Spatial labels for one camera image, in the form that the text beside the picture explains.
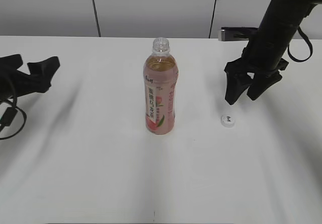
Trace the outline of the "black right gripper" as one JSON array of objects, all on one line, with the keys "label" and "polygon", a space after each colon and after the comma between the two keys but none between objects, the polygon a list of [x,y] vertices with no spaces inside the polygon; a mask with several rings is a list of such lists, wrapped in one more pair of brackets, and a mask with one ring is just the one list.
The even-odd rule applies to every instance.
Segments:
[{"label": "black right gripper", "polygon": [[[247,88],[247,96],[254,101],[269,87],[281,81],[282,76],[278,71],[285,70],[289,64],[283,59],[288,46],[288,37],[250,37],[240,60],[228,62],[224,68],[227,79],[226,102],[233,105]],[[248,73],[255,74],[253,79]]]}]

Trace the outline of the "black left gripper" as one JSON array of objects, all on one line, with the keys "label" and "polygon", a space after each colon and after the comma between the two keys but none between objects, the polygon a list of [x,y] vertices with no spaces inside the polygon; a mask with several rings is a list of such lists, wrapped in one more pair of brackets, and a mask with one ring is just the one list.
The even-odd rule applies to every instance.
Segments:
[{"label": "black left gripper", "polygon": [[27,63],[29,74],[18,69],[23,65],[20,54],[1,57],[1,101],[14,100],[28,93],[45,93],[60,67],[57,56],[40,62]]}]

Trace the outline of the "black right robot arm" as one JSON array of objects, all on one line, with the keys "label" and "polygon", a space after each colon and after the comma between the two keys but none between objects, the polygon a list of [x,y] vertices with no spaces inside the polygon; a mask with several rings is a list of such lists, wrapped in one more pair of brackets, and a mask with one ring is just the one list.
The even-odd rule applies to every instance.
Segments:
[{"label": "black right robot arm", "polygon": [[280,72],[288,66],[282,58],[298,32],[312,51],[309,38],[300,28],[302,20],[321,0],[271,0],[258,28],[223,27],[234,39],[247,39],[240,58],[228,62],[225,100],[233,105],[243,92],[256,100],[265,90],[282,80]]}]

